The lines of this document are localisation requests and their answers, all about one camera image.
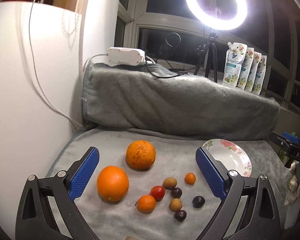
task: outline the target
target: white plate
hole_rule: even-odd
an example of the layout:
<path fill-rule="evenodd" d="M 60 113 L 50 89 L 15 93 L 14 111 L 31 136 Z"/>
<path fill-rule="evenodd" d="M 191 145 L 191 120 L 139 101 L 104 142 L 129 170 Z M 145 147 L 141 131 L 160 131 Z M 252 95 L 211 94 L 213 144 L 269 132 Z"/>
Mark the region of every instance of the white plate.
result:
<path fill-rule="evenodd" d="M 239 146 L 233 142 L 212 139 L 206 141 L 203 145 L 211 155 L 229 170 L 236 170 L 241 176 L 250 177 L 251 161 L 248 155 Z"/>

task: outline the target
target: orange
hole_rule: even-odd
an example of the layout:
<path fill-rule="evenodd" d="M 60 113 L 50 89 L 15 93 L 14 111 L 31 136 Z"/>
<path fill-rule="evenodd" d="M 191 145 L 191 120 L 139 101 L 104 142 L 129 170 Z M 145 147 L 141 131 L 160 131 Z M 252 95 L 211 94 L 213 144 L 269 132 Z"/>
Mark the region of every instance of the orange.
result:
<path fill-rule="evenodd" d="M 150 195 L 142 196 L 137 202 L 138 210 L 145 214 L 151 213 L 154 210 L 155 205 L 155 198 Z"/>
<path fill-rule="evenodd" d="M 115 202 L 122 199 L 129 189 L 129 180 L 123 169 L 107 166 L 97 177 L 97 190 L 101 197 Z"/>
<path fill-rule="evenodd" d="M 135 169 L 147 169 L 155 161 L 155 149 L 146 141 L 135 141 L 128 146 L 127 163 Z"/>
<path fill-rule="evenodd" d="M 193 185 L 195 183 L 195 175 L 193 173 L 188 173 L 185 176 L 185 181 L 186 183 Z"/>

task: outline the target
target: dark purple fruit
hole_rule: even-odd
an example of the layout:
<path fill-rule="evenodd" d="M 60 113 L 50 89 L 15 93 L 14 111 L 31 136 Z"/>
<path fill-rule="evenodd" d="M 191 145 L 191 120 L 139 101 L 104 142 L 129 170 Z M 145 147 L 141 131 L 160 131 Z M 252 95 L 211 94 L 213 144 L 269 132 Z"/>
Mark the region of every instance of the dark purple fruit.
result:
<path fill-rule="evenodd" d="M 184 210 L 179 210 L 177 212 L 175 212 L 174 214 L 174 218 L 176 220 L 178 220 L 179 222 L 182 222 L 183 220 L 185 220 L 187 217 L 187 213 Z"/>
<path fill-rule="evenodd" d="M 170 195 L 173 198 L 180 198 L 182 195 L 182 190 L 178 187 L 175 187 L 171 190 Z"/>
<path fill-rule="evenodd" d="M 201 208 L 205 204 L 205 199 L 202 196 L 196 196 L 192 200 L 192 204 L 194 208 Z"/>

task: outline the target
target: green label on pouch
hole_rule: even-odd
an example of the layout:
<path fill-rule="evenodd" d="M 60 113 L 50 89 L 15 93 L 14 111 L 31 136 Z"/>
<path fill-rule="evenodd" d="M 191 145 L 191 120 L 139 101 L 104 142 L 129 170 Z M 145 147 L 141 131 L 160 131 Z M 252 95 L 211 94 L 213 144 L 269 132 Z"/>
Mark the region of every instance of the green label on pouch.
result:
<path fill-rule="evenodd" d="M 233 64 L 230 64 L 230 63 L 227 63 L 227 66 L 228 67 L 234 67 L 234 68 L 236 67 L 236 65 L 233 65 Z"/>

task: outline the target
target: white refill pouch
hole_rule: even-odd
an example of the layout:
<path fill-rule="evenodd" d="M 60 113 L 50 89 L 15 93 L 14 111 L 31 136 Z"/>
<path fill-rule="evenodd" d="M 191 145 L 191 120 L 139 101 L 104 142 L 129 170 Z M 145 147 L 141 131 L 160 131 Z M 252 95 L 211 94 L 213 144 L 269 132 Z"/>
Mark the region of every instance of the white refill pouch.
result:
<path fill-rule="evenodd" d="M 237 42 L 234 44 L 228 42 L 228 46 L 229 50 L 226 54 L 225 74 L 222 81 L 230 86 L 235 87 L 238 83 L 241 65 L 244 61 L 248 46 Z"/>
<path fill-rule="evenodd" d="M 252 66 L 250 68 L 250 72 L 248 75 L 247 84 L 246 84 L 246 87 L 244 88 L 245 90 L 247 90 L 249 92 L 251 92 L 251 90 L 252 90 L 254 79 L 256 77 L 256 72 L 257 72 L 258 64 L 260 63 L 261 56 L 262 56 L 261 53 L 254 52 L 253 62 L 252 62 Z"/>
<path fill-rule="evenodd" d="M 254 48 L 247 48 L 246 56 L 241 66 L 237 87 L 244 89 L 247 84 L 250 68 L 252 66 Z"/>
<path fill-rule="evenodd" d="M 261 56 L 261 61 L 257 68 L 256 78 L 253 83 L 252 93 L 260 95 L 263 80 L 266 74 L 267 56 Z"/>

